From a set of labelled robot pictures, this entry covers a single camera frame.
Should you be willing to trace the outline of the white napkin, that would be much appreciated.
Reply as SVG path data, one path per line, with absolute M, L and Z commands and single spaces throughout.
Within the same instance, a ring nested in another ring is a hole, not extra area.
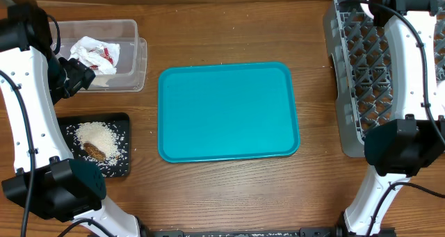
M 96 75 L 116 74 L 120 45 L 84 36 L 71 47 L 70 58 L 89 67 Z

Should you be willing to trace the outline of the red ketchup packet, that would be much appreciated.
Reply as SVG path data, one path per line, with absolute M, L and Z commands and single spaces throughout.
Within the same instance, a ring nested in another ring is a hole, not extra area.
M 107 70 L 114 68 L 113 59 L 110 57 L 108 49 L 96 47 L 88 52 L 88 61 L 94 70 Z

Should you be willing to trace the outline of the brown food scrap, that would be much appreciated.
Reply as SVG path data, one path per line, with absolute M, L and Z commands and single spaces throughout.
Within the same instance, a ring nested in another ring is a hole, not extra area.
M 94 158 L 95 160 L 99 162 L 104 162 L 106 160 L 106 155 L 104 152 L 100 151 L 96 146 L 93 144 L 86 142 L 83 144 L 83 148 L 86 151 L 86 153 Z

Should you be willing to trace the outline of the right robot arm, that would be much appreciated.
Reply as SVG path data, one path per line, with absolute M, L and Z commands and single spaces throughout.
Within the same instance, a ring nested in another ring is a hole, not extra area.
M 384 28 L 393 100 L 390 121 L 365 137 L 369 167 L 355 199 L 339 218 L 337 234 L 395 236 L 380 225 L 402 187 L 440 196 L 410 181 L 444 153 L 444 95 L 434 57 L 438 1 L 345 0 L 341 5 L 360 5 L 374 26 Z

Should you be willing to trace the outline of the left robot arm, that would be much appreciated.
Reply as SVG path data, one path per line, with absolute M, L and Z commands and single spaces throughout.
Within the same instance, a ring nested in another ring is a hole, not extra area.
M 4 195 L 44 220 L 81 225 L 97 236 L 147 236 L 147 227 L 106 194 L 99 168 L 75 159 L 54 111 L 61 99 L 88 88 L 95 73 L 58 55 L 52 17 L 32 3 L 8 7 L 1 20 L 1 93 L 15 141 L 15 176 Z

